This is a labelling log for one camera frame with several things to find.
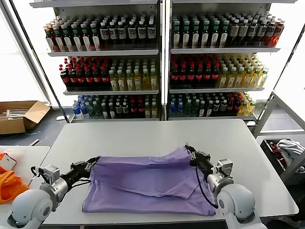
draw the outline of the white table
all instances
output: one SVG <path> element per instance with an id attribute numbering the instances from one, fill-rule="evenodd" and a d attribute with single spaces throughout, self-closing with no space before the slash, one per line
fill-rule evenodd
<path id="1" fill-rule="evenodd" d="M 262 217 L 292 215 L 298 208 L 267 157 L 242 120 L 168 122 L 111 122 L 67 124 L 42 163 L 68 172 L 71 162 L 104 156 L 163 156 L 185 142 L 211 154 L 211 162 L 229 158 L 234 162 L 235 183 L 250 189 Z M 38 188 L 38 179 L 31 184 Z M 112 225 L 159 222 L 207 222 L 215 216 L 186 214 L 82 213 L 88 185 L 68 193 L 45 220 L 46 225 Z"/>

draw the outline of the cardboard box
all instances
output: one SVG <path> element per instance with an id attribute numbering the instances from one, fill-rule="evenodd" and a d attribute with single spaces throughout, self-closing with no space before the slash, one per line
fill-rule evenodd
<path id="1" fill-rule="evenodd" d="M 0 102 L 0 113 L 12 106 L 27 107 L 29 110 L 23 118 L 0 119 L 0 135 L 24 133 L 26 130 L 31 130 L 50 109 L 39 101 Z"/>

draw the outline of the beverage bottle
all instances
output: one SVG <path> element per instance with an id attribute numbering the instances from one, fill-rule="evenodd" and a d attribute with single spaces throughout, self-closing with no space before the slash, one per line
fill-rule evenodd
<path id="1" fill-rule="evenodd" d="M 151 118 L 151 107 L 149 102 L 145 102 L 145 118 Z"/>
<path id="2" fill-rule="evenodd" d="M 264 19 L 261 24 L 258 25 L 258 29 L 255 37 L 255 46 L 262 46 L 263 37 L 267 31 L 267 19 Z"/>
<path id="3" fill-rule="evenodd" d="M 150 90 L 151 89 L 151 80 L 150 80 L 147 68 L 143 69 L 143 79 L 142 80 L 143 80 L 143 83 L 142 83 L 143 90 Z"/>
<path id="4" fill-rule="evenodd" d="M 235 87 L 235 88 L 240 87 L 242 79 L 243 79 L 243 73 L 244 73 L 244 67 L 239 67 L 238 73 L 233 82 L 233 87 Z"/>
<path id="5" fill-rule="evenodd" d="M 187 100 L 187 103 L 186 103 L 186 105 L 185 105 L 185 108 L 184 108 L 184 113 L 186 114 L 186 115 L 190 115 L 191 114 L 191 112 L 192 112 L 192 104 L 191 104 L 191 100 L 190 99 L 188 99 Z"/>
<path id="6" fill-rule="evenodd" d="M 263 37 L 263 42 L 262 42 L 263 46 L 268 46 L 275 32 L 275 29 L 276 29 L 275 20 L 271 20 L 271 22 L 267 26 L 267 31 L 265 33 L 265 36 Z"/>
<path id="7" fill-rule="evenodd" d="M 275 47 L 278 39 L 280 38 L 283 30 L 284 30 L 284 22 L 285 21 L 280 21 L 278 23 L 276 23 L 276 28 L 275 28 L 275 32 L 273 33 L 273 36 L 270 39 L 270 42 L 268 44 L 268 47 Z"/>
<path id="8" fill-rule="evenodd" d="M 217 40 L 218 40 L 218 27 L 219 27 L 219 21 L 215 20 L 214 24 L 213 24 L 213 31 L 212 31 L 212 35 L 211 35 L 211 45 L 210 48 L 215 48 L 217 45 Z"/>
<path id="9" fill-rule="evenodd" d="M 206 111 L 206 117 L 212 116 L 212 110 L 213 110 L 213 100 L 209 100 L 207 111 Z"/>
<path id="10" fill-rule="evenodd" d="M 107 112 L 107 108 L 106 108 L 106 103 L 102 103 L 102 114 L 104 119 L 108 119 L 108 112 Z"/>
<path id="11" fill-rule="evenodd" d="M 236 46 L 237 34 L 239 30 L 239 20 L 235 19 L 230 26 L 229 38 L 227 45 L 230 47 Z"/>
<path id="12" fill-rule="evenodd" d="M 117 81 L 117 79 L 114 75 L 114 71 L 110 70 L 109 75 L 110 75 L 110 83 L 111 83 L 111 86 L 112 86 L 112 90 L 114 92 L 119 91 L 119 83 L 118 83 L 118 81 Z"/>
<path id="13" fill-rule="evenodd" d="M 157 90 L 157 76 L 156 76 L 156 69 L 151 68 L 151 83 L 152 83 L 152 90 Z"/>
<path id="14" fill-rule="evenodd" d="M 193 83 L 194 78 L 195 78 L 195 65 L 192 64 L 190 67 L 190 70 L 188 72 L 188 75 L 187 75 L 187 81 L 188 81 L 189 88 L 194 87 L 194 83 Z"/>
<path id="15" fill-rule="evenodd" d="M 227 37 L 228 37 L 228 28 L 229 28 L 229 21 L 224 20 L 223 27 L 220 32 L 219 48 L 224 48 L 226 46 Z"/>
<path id="16" fill-rule="evenodd" d="M 94 51 L 95 48 L 92 46 L 93 40 L 92 37 L 89 35 L 89 31 L 85 23 L 81 24 L 81 31 L 82 31 L 82 39 L 85 44 L 85 50 Z"/>
<path id="17" fill-rule="evenodd" d="M 183 28 L 183 33 L 182 33 L 182 48 L 183 49 L 187 49 L 189 46 L 189 38 L 190 38 L 189 25 L 190 25 L 190 21 L 184 21 L 184 28 Z"/>

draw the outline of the bottle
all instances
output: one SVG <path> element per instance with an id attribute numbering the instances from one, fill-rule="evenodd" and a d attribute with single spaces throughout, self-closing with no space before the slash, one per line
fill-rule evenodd
<path id="1" fill-rule="evenodd" d="M 108 119 L 108 112 L 106 108 L 106 103 L 102 103 L 102 114 L 104 119 Z"/>
<path id="2" fill-rule="evenodd" d="M 224 20 L 223 28 L 220 33 L 219 48 L 224 48 L 226 46 L 227 37 L 228 37 L 228 28 L 229 28 L 229 21 Z"/>
<path id="3" fill-rule="evenodd" d="M 192 49 L 198 48 L 199 39 L 199 21 L 194 21 L 194 27 L 192 32 Z"/>
<path id="4" fill-rule="evenodd" d="M 112 86 L 112 90 L 114 92 L 118 91 L 119 89 L 119 83 L 114 75 L 114 71 L 113 70 L 110 70 L 109 71 L 109 75 L 110 75 L 110 83 L 111 83 L 111 86 Z"/>
<path id="5" fill-rule="evenodd" d="M 227 43 L 228 46 L 233 47 L 236 45 L 238 30 L 239 30 L 239 20 L 235 19 L 230 26 L 229 38 Z"/>
<path id="6" fill-rule="evenodd" d="M 215 48 L 217 45 L 217 40 L 218 40 L 218 27 L 219 27 L 219 21 L 215 20 L 214 25 L 213 25 L 213 31 L 212 31 L 212 36 L 211 36 L 211 45 L 210 48 Z"/>
<path id="7" fill-rule="evenodd" d="M 81 31 L 82 31 L 82 39 L 85 44 L 85 50 L 93 51 L 95 50 L 91 45 L 93 44 L 92 37 L 89 36 L 89 32 L 87 29 L 87 25 L 85 23 L 81 24 Z"/>
<path id="8" fill-rule="evenodd" d="M 209 24 L 210 22 L 205 20 L 203 21 L 203 28 L 201 32 L 201 37 L 200 37 L 200 47 L 201 48 L 206 48 L 208 46 L 208 40 L 210 39 L 209 36 Z"/>
<path id="9" fill-rule="evenodd" d="M 233 82 L 233 87 L 239 88 L 243 79 L 244 67 L 239 67 L 238 73 L 235 77 L 235 81 Z"/>

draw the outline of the juice bottle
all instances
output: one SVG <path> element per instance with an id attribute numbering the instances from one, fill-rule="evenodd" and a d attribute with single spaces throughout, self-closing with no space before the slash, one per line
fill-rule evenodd
<path id="1" fill-rule="evenodd" d="M 227 76 L 224 87 L 226 87 L 226 88 L 232 88 L 233 87 L 233 83 L 235 81 L 235 72 L 236 72 L 236 68 L 232 67 L 231 71 L 230 71 L 230 74 Z"/>

